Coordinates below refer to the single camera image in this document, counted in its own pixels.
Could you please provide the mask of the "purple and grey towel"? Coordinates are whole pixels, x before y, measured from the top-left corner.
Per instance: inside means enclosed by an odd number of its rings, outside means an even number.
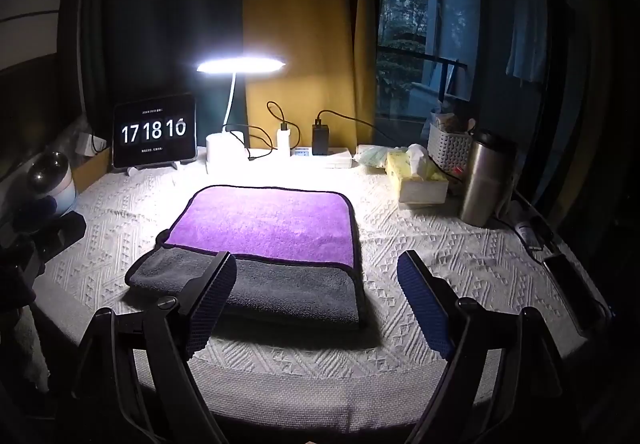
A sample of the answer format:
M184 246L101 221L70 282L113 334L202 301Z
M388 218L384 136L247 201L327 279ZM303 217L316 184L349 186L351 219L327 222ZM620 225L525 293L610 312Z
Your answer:
M211 185L197 191L125 275L148 296L177 294L219 253L242 316L352 328L366 315L354 207L337 192Z

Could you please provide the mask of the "white textured tablecloth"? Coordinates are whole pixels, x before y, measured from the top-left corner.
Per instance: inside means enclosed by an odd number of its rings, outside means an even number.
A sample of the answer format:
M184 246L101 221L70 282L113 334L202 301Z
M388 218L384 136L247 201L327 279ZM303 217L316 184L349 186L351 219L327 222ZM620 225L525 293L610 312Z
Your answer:
M188 200L217 181L200 161L104 175L76 203L85 236L49 261L35 282L37 309L66 340L78 342L96 310L144 308L153 294L127 286L127 271ZM513 232L469 227L451 205L401 209L382 173L264 158L220 181L344 195L355 209L362 264L348 273L239 262L212 337L189 363L217 416L346 434L417 422L445 363L428 346L398 283L397 261L407 250L486 309L537 309L562 355L585 342L552 279Z

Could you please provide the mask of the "stainless steel tumbler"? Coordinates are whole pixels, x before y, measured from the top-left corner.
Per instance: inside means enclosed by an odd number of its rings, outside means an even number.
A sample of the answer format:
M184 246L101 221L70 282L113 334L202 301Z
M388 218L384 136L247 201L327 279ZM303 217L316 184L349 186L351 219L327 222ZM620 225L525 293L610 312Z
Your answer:
M473 227L484 227L498 203L502 159L496 140L485 131L473 134L460 219Z

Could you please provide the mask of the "white tablet stand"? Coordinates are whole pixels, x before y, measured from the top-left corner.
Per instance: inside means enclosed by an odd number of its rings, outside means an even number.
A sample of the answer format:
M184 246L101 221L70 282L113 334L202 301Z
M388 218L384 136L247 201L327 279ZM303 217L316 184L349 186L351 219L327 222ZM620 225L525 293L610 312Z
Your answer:
M178 170L179 167L180 167L180 163L178 161L168 161L168 163L129 166L125 169L125 173L127 177L133 177L134 175L137 175L137 173L139 173L140 171L146 170L146 169L171 168L174 170Z

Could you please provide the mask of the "cardboard box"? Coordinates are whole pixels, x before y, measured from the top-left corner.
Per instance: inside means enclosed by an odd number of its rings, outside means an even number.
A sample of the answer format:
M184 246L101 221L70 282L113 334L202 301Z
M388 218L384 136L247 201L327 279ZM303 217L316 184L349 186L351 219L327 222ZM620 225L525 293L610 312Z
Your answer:
M110 171L111 150L104 149L98 155L89 158L84 164L72 170L76 192L81 194Z

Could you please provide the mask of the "yellow tissue box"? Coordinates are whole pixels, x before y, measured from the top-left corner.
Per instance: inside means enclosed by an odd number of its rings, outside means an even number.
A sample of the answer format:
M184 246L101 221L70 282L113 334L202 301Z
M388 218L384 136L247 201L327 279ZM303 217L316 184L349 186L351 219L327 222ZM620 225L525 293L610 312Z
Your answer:
M388 152L385 172L401 205L424 207L446 201L449 181L420 144Z

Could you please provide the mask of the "white desk lamp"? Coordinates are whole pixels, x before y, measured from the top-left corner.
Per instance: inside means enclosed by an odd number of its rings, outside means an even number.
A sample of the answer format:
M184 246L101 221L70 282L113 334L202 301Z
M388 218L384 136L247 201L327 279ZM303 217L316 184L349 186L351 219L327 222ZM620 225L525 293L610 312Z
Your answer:
M200 74L230 77L228 99L220 130L206 137L205 165L209 175L231 168L235 164L241 163L241 161L253 161L256 158L268 156L273 152L273 142L268 133L265 133L257 126L232 121L231 112L240 76L267 76L282 71L284 67L284 61L274 56L267 56L267 54L223 56L222 58L208 59L198 64L196 71ZM258 135L258 138L262 139L262 143L266 145L266 152L253 155L246 139L250 133L258 131L262 133L262 135Z

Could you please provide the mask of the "tablet showing clock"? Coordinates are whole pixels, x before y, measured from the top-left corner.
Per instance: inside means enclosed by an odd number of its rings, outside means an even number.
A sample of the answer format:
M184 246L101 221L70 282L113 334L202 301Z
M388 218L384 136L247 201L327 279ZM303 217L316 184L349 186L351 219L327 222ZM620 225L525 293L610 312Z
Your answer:
M114 112L114 169L189 163L196 155L196 101L190 93L130 102Z

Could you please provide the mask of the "pale green plastic packet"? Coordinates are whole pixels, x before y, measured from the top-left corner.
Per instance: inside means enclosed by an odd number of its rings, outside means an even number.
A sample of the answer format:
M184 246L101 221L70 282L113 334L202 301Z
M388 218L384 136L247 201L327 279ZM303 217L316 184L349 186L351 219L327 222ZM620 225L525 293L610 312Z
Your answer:
M360 166L384 170L386 168L388 155L405 152L405 146L388 147L381 145L360 144L356 147L354 160Z

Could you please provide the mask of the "white charger block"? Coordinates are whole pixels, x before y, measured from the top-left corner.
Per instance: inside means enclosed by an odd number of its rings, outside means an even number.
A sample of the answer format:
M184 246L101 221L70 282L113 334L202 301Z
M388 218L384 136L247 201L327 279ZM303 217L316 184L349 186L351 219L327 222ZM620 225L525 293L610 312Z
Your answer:
M282 121L276 134L277 139L277 151L280 157L288 158L291 156L291 130L288 128L288 123Z

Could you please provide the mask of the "black charger block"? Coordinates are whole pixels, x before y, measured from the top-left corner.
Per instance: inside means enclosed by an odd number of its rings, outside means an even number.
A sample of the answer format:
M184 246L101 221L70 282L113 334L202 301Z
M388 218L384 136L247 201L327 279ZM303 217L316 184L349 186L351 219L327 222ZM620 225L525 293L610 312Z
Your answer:
M329 127L321 121L316 121L312 126L312 155L328 155L329 154Z

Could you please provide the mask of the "hanging white garment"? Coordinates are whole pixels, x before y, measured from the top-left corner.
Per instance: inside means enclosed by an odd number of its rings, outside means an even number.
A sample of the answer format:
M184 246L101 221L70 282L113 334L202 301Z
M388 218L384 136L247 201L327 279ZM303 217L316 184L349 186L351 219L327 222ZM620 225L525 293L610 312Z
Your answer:
M547 0L515 0L506 74L521 82L539 82L546 49Z

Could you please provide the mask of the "dark green curtain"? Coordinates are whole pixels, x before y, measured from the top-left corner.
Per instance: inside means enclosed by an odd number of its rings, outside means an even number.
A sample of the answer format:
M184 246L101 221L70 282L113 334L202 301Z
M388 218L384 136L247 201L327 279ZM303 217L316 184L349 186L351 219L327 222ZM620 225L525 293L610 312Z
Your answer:
M220 129L230 79L198 65L242 49L242 0L77 0L76 67L91 130L111 138L127 104L189 93L196 138Z

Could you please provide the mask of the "yellow curtain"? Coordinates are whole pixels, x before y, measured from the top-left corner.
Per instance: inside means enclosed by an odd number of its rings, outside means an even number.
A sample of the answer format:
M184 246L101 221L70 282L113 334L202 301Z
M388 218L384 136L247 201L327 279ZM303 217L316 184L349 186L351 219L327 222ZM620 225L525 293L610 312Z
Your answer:
M370 143L376 97L378 0L243 0L243 42L249 53L271 53L285 62L276 77L247 79L247 118L273 131L268 101L311 142L322 117L333 146Z

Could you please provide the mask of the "white wall adapter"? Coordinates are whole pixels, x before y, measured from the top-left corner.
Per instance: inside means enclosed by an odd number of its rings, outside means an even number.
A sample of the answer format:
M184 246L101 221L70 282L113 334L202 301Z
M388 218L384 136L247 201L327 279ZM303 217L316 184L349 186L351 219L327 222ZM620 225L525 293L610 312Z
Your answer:
M107 149L107 142L87 132L79 132L75 146L75 153L85 157L93 157Z

